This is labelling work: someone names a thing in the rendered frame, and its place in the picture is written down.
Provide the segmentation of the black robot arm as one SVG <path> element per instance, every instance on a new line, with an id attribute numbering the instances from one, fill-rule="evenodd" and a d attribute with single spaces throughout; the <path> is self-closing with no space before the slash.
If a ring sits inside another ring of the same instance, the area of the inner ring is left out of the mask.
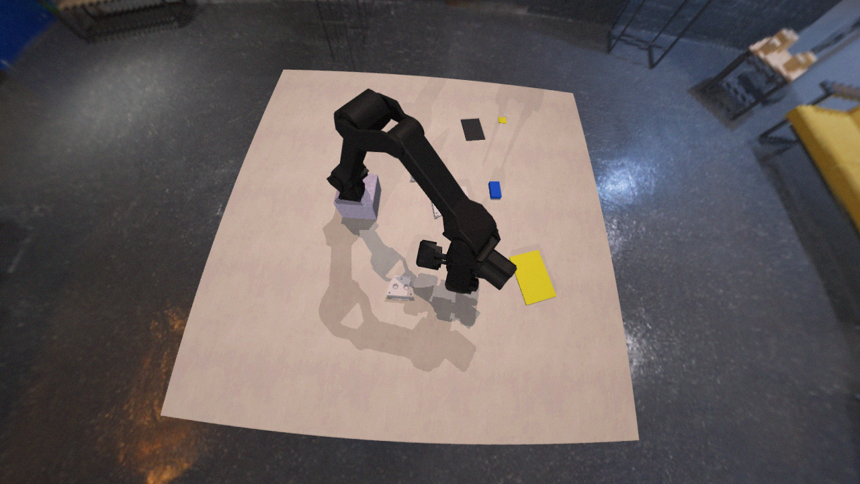
<path id="1" fill-rule="evenodd" d="M 398 122 L 389 132 L 389 121 Z M 361 202 L 368 176 L 363 160 L 368 151 L 380 151 L 400 159 L 443 217 L 443 236 L 451 241 L 449 256 L 471 268 L 447 262 L 448 291 L 477 291 L 476 272 L 497 289 L 512 278 L 516 265 L 494 250 L 501 240 L 490 212 L 471 201 L 424 136 L 414 117 L 405 114 L 398 101 L 366 89 L 334 113 L 336 131 L 343 138 L 341 160 L 327 181 L 344 201 Z M 475 269 L 475 270 L 474 270 Z"/>

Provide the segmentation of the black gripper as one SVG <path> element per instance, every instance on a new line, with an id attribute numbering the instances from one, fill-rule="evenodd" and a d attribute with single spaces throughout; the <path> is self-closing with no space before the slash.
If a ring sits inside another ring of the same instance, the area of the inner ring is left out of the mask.
<path id="1" fill-rule="evenodd" d="M 417 254 L 417 266 L 422 268 L 428 268 L 432 270 L 438 270 L 441 268 L 443 264 L 447 269 L 447 262 L 452 266 L 460 266 L 465 268 L 471 268 L 469 264 L 461 264 L 458 261 L 454 261 L 451 256 L 449 256 L 449 249 L 447 254 L 442 253 L 442 246 L 436 246 L 437 242 L 430 240 L 421 240 L 420 248 Z"/>

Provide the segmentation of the blue rectangular block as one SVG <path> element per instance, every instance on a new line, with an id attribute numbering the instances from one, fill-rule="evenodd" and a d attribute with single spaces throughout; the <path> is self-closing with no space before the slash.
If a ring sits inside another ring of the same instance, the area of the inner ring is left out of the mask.
<path id="1" fill-rule="evenodd" d="M 499 181 L 490 181 L 488 183 L 490 199 L 501 199 L 501 185 Z"/>

